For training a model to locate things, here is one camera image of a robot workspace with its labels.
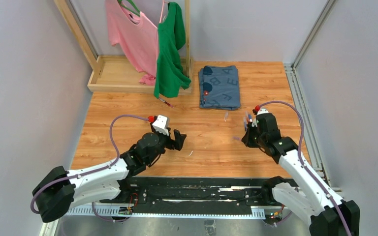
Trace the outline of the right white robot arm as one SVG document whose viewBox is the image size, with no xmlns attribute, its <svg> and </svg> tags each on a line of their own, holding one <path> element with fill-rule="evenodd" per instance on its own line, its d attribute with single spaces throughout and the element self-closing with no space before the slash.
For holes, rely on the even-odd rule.
<svg viewBox="0 0 378 236">
<path fill-rule="evenodd" d="M 281 176 L 268 179 L 262 186 L 268 204 L 281 203 L 299 217 L 313 236 L 359 235 L 360 208 L 346 201 L 331 188 L 305 159 L 299 146 L 283 137 L 275 116 L 262 108 L 248 115 L 242 142 L 259 148 L 286 170 L 298 185 L 291 186 Z"/>
</svg>

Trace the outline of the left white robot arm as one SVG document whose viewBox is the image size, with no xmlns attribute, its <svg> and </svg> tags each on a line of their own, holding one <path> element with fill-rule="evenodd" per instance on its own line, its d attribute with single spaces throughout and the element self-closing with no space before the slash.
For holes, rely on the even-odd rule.
<svg viewBox="0 0 378 236">
<path fill-rule="evenodd" d="M 127 180 L 153 166 L 166 150 L 180 151 L 186 134 L 175 138 L 157 131 L 144 134 L 130 149 L 111 161 L 79 170 L 54 167 L 32 191 L 31 211 L 44 223 L 55 221 L 70 209 L 99 200 L 129 196 Z"/>
</svg>

